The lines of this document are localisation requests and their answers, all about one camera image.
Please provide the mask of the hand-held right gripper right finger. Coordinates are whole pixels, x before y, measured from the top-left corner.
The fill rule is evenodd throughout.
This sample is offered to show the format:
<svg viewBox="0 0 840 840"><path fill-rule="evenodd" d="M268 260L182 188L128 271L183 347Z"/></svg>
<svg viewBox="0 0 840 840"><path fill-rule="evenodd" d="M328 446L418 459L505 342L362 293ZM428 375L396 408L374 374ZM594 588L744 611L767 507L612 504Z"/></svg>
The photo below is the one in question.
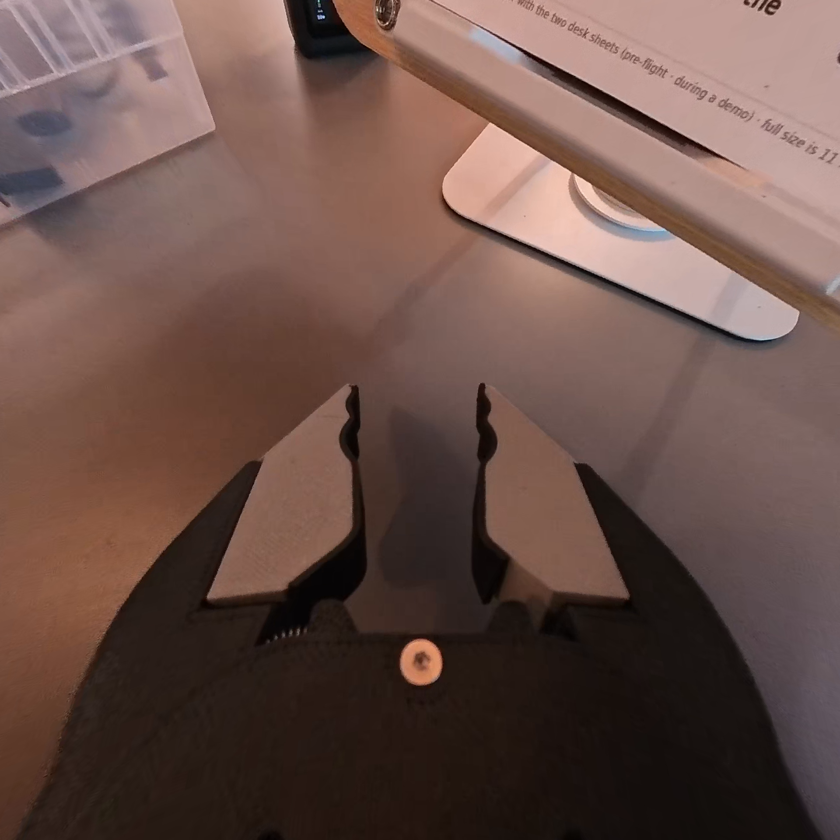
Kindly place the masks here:
<svg viewBox="0 0 840 840"><path fill-rule="evenodd" d="M574 458L487 384L477 393L476 429L471 572L480 601L627 604Z"/></svg>

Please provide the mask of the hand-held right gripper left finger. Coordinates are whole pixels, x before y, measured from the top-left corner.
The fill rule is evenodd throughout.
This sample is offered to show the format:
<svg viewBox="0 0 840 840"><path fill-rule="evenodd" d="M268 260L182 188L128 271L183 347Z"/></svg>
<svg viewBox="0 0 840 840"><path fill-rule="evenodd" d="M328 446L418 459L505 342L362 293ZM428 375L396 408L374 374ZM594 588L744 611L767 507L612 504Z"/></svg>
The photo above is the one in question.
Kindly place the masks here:
<svg viewBox="0 0 840 840"><path fill-rule="evenodd" d="M269 449L207 593L215 606L345 600L365 574L361 401L345 385Z"/></svg>

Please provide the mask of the translucent plastic bin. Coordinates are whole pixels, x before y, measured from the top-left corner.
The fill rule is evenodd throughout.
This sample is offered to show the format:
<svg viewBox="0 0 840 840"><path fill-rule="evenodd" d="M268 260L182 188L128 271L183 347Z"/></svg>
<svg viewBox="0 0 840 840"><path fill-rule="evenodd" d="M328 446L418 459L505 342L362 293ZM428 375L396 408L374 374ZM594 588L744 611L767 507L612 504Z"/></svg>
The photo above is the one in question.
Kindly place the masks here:
<svg viewBox="0 0 840 840"><path fill-rule="evenodd" d="M1 2L2 226L214 130L173 2Z"/></svg>

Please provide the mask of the white stand base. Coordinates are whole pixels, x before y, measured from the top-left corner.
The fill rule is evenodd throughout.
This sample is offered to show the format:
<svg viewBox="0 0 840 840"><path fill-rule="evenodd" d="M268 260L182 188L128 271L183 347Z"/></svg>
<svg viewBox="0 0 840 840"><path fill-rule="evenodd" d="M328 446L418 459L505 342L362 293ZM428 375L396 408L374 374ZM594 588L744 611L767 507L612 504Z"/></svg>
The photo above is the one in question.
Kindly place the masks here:
<svg viewBox="0 0 840 840"><path fill-rule="evenodd" d="M459 216L733 337L788 335L800 313L497 126L443 181Z"/></svg>

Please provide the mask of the black device with screen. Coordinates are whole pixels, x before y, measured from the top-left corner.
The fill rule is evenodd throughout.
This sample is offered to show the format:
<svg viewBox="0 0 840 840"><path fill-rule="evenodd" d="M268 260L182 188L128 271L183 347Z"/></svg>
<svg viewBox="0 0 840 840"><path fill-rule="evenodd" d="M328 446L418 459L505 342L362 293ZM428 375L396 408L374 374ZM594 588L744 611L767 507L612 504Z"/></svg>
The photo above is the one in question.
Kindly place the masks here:
<svg viewBox="0 0 840 840"><path fill-rule="evenodd" d="M315 59L367 51L352 36L333 1L284 1L297 51Z"/></svg>

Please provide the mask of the printed instruction sheet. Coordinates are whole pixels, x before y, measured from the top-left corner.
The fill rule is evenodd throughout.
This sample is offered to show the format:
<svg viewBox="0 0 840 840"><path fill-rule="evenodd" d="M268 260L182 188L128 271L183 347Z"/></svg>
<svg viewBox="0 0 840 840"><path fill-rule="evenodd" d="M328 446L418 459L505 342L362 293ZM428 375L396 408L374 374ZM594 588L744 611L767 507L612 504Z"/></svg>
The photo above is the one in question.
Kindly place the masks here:
<svg viewBox="0 0 840 840"><path fill-rule="evenodd" d="M838 2L440 4L741 167L838 190Z"/></svg>

